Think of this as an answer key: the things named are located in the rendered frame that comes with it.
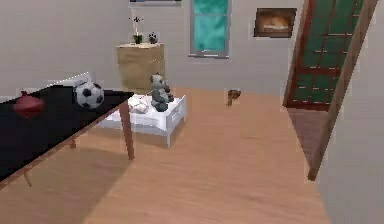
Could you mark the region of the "light wooden chest of drawers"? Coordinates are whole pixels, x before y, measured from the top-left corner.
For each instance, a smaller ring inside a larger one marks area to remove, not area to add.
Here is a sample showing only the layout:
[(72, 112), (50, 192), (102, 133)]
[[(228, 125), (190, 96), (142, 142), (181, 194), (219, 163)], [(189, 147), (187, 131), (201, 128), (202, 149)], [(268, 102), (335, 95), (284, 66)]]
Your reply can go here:
[(151, 90), (150, 77), (165, 77), (163, 43), (122, 44), (116, 47), (122, 89), (135, 94)]

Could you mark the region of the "white bed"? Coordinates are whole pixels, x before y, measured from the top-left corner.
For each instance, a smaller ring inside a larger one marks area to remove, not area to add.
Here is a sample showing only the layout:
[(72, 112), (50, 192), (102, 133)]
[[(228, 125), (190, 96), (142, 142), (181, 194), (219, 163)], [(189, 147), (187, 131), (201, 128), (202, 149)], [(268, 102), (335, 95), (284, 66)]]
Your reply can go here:
[[(75, 87), (87, 81), (93, 81), (89, 72), (75, 75), (64, 80), (55, 80), (52, 85), (63, 85)], [(186, 122), (186, 96), (175, 98), (173, 102), (168, 104), (168, 110), (165, 112), (157, 112), (150, 105), (152, 97), (149, 95), (133, 95), (133, 98), (141, 98), (149, 105), (149, 110), (145, 114), (132, 113), (130, 111), (131, 129), (133, 132), (152, 134), (167, 137), (168, 148), (171, 146), (171, 134), (178, 126), (180, 121), (184, 119)], [(112, 113), (99, 123), (99, 126), (107, 128), (122, 129), (119, 111)]]

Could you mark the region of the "small brown object on floor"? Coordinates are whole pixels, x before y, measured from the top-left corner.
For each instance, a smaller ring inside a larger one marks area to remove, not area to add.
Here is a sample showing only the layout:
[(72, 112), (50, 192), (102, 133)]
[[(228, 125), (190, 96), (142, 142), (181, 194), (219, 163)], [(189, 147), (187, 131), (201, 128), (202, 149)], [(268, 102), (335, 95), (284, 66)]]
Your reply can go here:
[(240, 90), (229, 90), (227, 94), (227, 106), (230, 107), (232, 103), (241, 95)]

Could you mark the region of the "black top wooden table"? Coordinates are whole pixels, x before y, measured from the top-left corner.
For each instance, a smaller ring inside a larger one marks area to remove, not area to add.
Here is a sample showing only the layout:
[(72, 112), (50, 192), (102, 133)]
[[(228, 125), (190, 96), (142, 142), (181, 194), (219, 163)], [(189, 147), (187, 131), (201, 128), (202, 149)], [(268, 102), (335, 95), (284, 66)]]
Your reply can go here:
[(70, 86), (55, 85), (33, 93), (44, 101), (43, 111), (23, 118), (14, 100), (0, 103), (0, 190), (62, 147), (76, 146), (76, 138), (117, 111), (120, 113), (128, 158), (135, 158), (128, 99), (131, 92), (106, 90), (104, 102), (87, 110), (74, 101)]

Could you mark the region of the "teal window with grey frame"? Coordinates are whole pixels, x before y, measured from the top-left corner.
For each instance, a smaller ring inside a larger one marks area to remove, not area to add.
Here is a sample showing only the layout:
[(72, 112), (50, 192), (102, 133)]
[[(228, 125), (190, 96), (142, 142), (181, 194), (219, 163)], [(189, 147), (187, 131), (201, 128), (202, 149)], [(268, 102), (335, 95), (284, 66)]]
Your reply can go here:
[(232, 0), (191, 0), (190, 53), (196, 58), (229, 58)]

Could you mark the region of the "red framed green glass door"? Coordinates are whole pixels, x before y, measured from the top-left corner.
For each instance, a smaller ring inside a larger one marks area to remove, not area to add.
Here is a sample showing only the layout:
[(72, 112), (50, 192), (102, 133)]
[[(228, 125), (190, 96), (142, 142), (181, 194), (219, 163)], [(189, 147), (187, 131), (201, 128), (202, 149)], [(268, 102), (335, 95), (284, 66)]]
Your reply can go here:
[(288, 108), (327, 111), (364, 0), (309, 0)]

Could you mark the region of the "grey teddy bear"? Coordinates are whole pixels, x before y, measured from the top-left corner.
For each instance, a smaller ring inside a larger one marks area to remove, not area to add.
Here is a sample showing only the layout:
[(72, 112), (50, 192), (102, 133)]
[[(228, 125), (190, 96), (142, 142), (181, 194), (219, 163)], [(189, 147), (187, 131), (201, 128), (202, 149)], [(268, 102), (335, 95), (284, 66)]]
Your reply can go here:
[(168, 104), (174, 101), (174, 96), (170, 93), (170, 87), (167, 80), (159, 73), (153, 74), (150, 77), (151, 82), (151, 105), (158, 112), (168, 110)]

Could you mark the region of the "white crumpled cloth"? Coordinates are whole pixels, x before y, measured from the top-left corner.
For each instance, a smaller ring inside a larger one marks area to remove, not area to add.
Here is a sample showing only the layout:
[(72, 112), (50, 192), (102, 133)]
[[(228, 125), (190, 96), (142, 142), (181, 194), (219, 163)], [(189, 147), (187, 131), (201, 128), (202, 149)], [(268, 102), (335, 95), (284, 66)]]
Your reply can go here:
[(145, 114), (149, 110), (148, 103), (141, 98), (129, 98), (128, 106), (132, 113)]

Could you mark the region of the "dark framed orange picture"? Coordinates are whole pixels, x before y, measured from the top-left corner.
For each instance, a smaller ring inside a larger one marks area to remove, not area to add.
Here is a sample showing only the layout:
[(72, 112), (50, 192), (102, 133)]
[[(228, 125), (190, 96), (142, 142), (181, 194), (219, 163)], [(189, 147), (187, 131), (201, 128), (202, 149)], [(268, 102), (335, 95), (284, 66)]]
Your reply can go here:
[(290, 38), (296, 8), (258, 8), (254, 27), (255, 37)]

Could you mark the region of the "black and white football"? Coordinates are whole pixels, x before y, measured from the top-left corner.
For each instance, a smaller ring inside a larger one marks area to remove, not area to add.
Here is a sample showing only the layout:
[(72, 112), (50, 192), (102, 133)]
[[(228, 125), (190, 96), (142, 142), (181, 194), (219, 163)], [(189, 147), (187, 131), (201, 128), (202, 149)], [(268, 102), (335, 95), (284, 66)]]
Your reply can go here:
[(92, 110), (103, 103), (104, 91), (97, 83), (85, 82), (75, 88), (74, 97), (81, 107)]

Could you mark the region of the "white flower in green pot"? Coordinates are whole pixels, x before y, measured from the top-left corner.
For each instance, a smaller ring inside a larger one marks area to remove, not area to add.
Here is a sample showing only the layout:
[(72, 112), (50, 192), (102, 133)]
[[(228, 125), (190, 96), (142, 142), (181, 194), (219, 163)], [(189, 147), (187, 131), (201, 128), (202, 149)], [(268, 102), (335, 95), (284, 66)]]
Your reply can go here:
[(138, 24), (142, 21), (140, 17), (132, 17), (132, 26), (133, 26), (133, 39), (136, 44), (141, 44), (143, 42), (143, 35), (139, 32)]

